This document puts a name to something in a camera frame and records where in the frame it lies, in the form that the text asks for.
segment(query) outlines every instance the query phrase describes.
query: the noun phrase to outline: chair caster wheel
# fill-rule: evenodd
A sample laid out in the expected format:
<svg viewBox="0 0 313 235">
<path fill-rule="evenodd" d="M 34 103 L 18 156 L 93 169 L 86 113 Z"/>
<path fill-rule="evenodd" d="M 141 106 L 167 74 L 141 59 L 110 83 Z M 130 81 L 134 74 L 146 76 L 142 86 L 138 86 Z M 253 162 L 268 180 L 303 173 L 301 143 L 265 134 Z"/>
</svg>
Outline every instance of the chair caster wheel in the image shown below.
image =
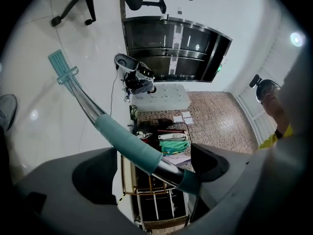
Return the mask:
<svg viewBox="0 0 313 235">
<path fill-rule="evenodd" d="M 85 21 L 85 25 L 91 25 L 92 24 L 92 19 L 88 19 Z"/>
<path fill-rule="evenodd" d="M 60 24 L 61 22 L 62 22 L 61 17 L 60 16 L 56 16 L 55 18 L 52 18 L 51 25 L 52 25 L 52 27 L 55 27 L 58 24 Z"/>
</svg>

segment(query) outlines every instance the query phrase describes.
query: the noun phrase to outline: shoe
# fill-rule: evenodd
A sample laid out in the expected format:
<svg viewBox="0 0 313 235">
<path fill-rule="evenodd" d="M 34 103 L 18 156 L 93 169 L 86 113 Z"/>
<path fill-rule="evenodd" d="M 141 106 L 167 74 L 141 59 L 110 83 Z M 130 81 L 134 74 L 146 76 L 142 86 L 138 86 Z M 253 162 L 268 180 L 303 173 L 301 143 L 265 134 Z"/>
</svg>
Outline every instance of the shoe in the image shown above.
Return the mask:
<svg viewBox="0 0 313 235">
<path fill-rule="evenodd" d="M 0 126 L 7 132 L 15 119 L 18 102 L 13 94 L 0 97 Z"/>
</svg>

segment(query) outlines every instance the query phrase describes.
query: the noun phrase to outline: white wall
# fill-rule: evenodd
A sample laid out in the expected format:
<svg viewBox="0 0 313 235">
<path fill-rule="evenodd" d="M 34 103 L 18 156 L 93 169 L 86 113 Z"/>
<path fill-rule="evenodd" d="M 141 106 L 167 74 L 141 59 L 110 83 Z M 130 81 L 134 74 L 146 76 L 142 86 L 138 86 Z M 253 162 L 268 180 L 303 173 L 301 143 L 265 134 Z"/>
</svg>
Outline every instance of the white wall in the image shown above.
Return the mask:
<svg viewBox="0 0 313 235">
<path fill-rule="evenodd" d="M 183 82 L 190 91 L 231 91 L 232 83 L 251 57 L 271 45 L 273 29 L 279 20 L 279 8 L 271 6 L 271 0 L 164 0 L 166 14 L 170 17 L 204 24 L 233 39 L 225 58 L 225 64 L 212 83 Z M 158 7 L 142 6 L 132 11 L 126 6 L 127 17 L 160 16 Z"/>
</svg>

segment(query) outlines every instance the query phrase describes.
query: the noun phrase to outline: metal tube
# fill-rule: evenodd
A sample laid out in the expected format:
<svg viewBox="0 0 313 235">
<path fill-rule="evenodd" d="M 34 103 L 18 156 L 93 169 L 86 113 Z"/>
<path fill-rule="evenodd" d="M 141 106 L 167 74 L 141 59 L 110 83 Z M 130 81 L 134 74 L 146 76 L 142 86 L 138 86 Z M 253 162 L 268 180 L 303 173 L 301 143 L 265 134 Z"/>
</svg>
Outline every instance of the metal tube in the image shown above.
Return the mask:
<svg viewBox="0 0 313 235">
<path fill-rule="evenodd" d="M 77 85 L 75 80 L 69 79 L 68 82 L 79 105 L 82 107 L 92 124 L 95 125 L 97 118 L 106 113 L 93 102 L 82 88 Z M 153 175 L 160 180 L 177 187 L 184 178 L 184 169 L 177 168 L 174 164 L 161 159 Z"/>
</svg>

